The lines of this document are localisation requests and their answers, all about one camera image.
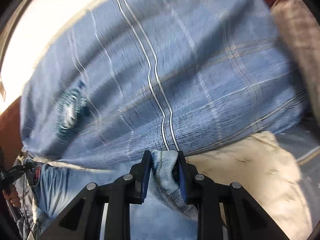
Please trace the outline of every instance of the screw head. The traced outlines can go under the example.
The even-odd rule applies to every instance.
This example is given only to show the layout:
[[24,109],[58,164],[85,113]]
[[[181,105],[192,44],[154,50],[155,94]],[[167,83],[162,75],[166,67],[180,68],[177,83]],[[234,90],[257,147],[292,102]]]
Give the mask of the screw head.
[[241,184],[239,182],[233,182],[232,187],[238,189],[238,188],[241,188]]
[[131,174],[125,174],[123,175],[123,179],[124,180],[131,180],[133,178],[133,176]]
[[204,180],[204,176],[203,176],[202,174],[197,174],[197,175],[195,176],[195,179],[196,179],[196,180]]
[[91,183],[87,184],[87,189],[88,190],[93,190],[93,189],[96,188],[96,186],[97,186],[97,184],[91,182]]

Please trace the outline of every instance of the human hand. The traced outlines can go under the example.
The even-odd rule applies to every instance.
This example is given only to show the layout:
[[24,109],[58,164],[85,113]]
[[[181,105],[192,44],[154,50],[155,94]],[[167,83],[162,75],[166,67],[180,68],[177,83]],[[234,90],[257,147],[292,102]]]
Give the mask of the human hand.
[[10,185],[9,188],[10,188],[10,195],[8,195],[6,191],[4,190],[2,191],[4,198],[6,200],[9,200],[14,207],[20,208],[21,207],[20,197],[18,195],[15,185]]

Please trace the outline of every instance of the blue gripper pad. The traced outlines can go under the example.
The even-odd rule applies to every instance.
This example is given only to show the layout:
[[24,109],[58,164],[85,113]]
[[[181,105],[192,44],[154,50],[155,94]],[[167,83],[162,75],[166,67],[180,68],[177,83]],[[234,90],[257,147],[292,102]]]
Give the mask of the blue gripper pad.
[[141,178],[141,200],[142,200],[142,202],[144,201],[144,199],[147,196],[150,171],[151,171],[151,164],[152,164],[151,152],[145,151],[143,154],[143,157],[141,160],[141,166],[140,166],[140,169],[142,169],[142,178]]
[[187,186],[186,186],[186,177],[182,170],[181,162],[179,162],[179,187],[181,192],[181,197],[183,198],[184,202],[186,203],[187,200]]

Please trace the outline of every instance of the crumpled fabric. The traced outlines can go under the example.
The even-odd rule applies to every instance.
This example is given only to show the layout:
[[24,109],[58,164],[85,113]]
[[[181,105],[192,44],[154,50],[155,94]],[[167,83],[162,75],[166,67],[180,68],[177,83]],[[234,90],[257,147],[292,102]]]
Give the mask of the crumpled fabric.
[[[108,0],[86,12],[24,88],[32,157],[109,169],[144,149],[194,155],[280,133],[309,108],[263,0]],[[89,114],[63,118],[77,125],[61,136],[61,114],[74,109],[62,104],[81,82]]]
[[186,217],[197,221],[198,211],[194,205],[186,205],[179,187],[179,182],[173,178],[172,169],[177,162],[178,152],[151,152],[153,165],[149,182],[149,191],[166,206],[183,213]]
[[[145,202],[142,205],[130,205],[132,240],[196,239],[196,209],[194,206],[187,206],[183,203],[176,182],[170,179],[171,167],[175,163],[176,154],[177,152],[174,151],[162,152],[162,160],[166,161],[160,163],[159,158],[156,161],[160,156],[160,151],[153,152],[152,170],[158,170],[159,176],[150,178],[149,185],[152,185],[152,189],[148,190]],[[112,183],[118,177],[129,173],[133,164],[135,163],[122,163],[109,170],[78,170],[37,162],[36,165],[41,166],[41,171],[36,183],[33,183],[35,169],[27,172],[36,204],[34,212],[36,223],[33,233],[36,237],[39,236],[88,183],[95,182],[98,185]],[[167,192],[171,200],[163,198],[159,192]],[[176,203],[180,209],[174,208],[172,202]]]

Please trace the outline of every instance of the black cable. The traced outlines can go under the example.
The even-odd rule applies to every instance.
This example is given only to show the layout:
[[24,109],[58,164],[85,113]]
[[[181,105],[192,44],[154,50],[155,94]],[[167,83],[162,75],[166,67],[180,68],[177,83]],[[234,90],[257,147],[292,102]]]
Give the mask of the black cable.
[[29,228],[30,232],[31,232],[32,235],[33,235],[33,239],[36,240],[36,237],[35,237],[35,235],[33,234],[32,230],[31,230],[31,226],[30,226],[30,223],[29,223],[29,220],[28,220],[28,217],[27,217],[26,207],[25,207],[25,203],[24,203],[25,176],[26,176],[26,174],[23,175],[23,182],[22,182],[22,183],[23,183],[22,205],[23,205],[23,209],[24,209],[24,213],[25,213],[25,216],[26,216],[26,217],[23,216],[23,214],[22,214],[22,212],[21,212],[20,209],[19,209],[19,211],[20,211],[20,214],[21,214],[21,216],[23,217],[24,221],[27,223],[28,228]]

